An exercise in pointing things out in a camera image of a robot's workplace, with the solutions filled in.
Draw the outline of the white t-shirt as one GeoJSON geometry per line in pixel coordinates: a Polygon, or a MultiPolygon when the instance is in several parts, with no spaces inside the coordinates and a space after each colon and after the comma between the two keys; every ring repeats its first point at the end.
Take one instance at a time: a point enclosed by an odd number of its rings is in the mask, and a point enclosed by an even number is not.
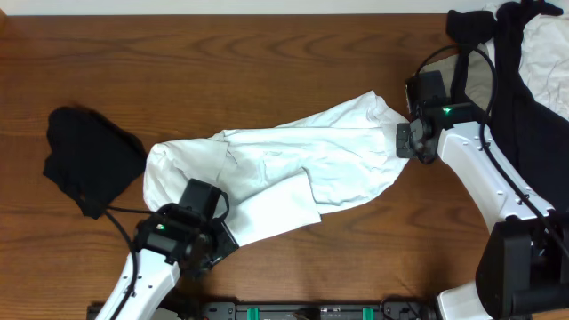
{"type": "Polygon", "coordinates": [[[143,199],[155,211],[179,202],[192,179],[214,185],[228,195],[225,222],[236,243],[252,244],[379,196],[406,165],[396,155],[403,121],[367,92],[275,128],[157,143],[148,153],[143,199]]]}

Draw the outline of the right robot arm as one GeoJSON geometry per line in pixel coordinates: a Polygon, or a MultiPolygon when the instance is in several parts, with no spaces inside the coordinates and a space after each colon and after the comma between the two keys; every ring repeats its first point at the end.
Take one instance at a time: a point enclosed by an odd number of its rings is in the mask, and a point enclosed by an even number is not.
{"type": "Polygon", "coordinates": [[[490,232],[474,281],[437,296],[441,319],[529,319],[568,306],[568,216],[538,196],[481,126],[480,108],[453,104],[442,76],[405,82],[411,122],[397,125],[397,156],[439,159],[459,177],[490,232]]]}

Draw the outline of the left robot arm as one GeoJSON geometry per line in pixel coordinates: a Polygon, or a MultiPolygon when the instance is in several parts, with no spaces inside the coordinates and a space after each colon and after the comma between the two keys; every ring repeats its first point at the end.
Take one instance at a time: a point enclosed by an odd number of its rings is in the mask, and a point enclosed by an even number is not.
{"type": "Polygon", "coordinates": [[[139,222],[113,292],[87,308],[88,319],[199,319],[199,303],[175,291],[184,275],[196,281],[239,248],[225,219],[228,195],[192,179],[177,203],[139,222]]]}

